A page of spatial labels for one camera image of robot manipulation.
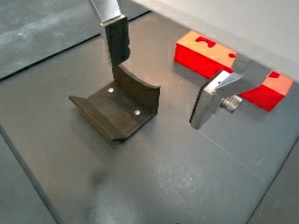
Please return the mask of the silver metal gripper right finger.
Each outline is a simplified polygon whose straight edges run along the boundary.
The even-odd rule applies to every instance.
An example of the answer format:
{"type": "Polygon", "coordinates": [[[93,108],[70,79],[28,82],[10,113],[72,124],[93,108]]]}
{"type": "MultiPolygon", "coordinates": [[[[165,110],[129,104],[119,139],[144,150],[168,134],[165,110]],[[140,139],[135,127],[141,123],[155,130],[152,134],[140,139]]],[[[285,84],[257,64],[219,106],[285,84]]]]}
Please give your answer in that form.
{"type": "Polygon", "coordinates": [[[200,87],[191,112],[191,126],[197,130],[219,109],[232,113],[241,103],[239,94],[256,88],[269,73],[267,66],[239,54],[232,63],[232,73],[219,71],[200,87]]]}

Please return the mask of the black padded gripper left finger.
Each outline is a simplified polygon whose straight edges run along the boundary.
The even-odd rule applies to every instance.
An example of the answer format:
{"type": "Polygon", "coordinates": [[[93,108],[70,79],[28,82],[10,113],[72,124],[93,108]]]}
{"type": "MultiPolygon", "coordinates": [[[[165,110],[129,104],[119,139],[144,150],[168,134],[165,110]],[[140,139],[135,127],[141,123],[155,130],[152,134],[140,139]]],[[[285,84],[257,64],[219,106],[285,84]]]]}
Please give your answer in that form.
{"type": "Polygon", "coordinates": [[[117,0],[88,0],[88,3],[100,21],[109,61],[115,67],[129,57],[127,16],[120,12],[117,0]]]}

